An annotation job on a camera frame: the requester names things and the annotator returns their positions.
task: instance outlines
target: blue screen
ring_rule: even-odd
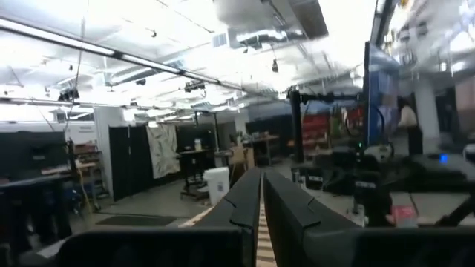
[[[399,63],[376,46],[366,43],[364,60],[364,93],[368,106],[365,113],[365,145],[376,145],[397,128],[399,112]],[[386,136],[381,135],[384,127]]]

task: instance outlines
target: person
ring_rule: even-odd
[[[417,122],[416,113],[402,97],[398,97],[398,110],[400,115],[398,128],[405,128],[407,131],[409,155],[423,154],[423,135]]]

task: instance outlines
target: blue light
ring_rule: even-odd
[[[448,155],[442,154],[440,155],[440,162],[447,162],[448,161]]]

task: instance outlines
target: floor mat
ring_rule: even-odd
[[[117,225],[117,226],[165,226],[176,220],[175,217],[155,216],[112,216],[97,222],[97,225]]]

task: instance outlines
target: patterned fabric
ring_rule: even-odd
[[[147,127],[150,145],[151,164],[154,178],[180,171],[177,160],[177,132],[173,125],[159,124],[158,127]]]

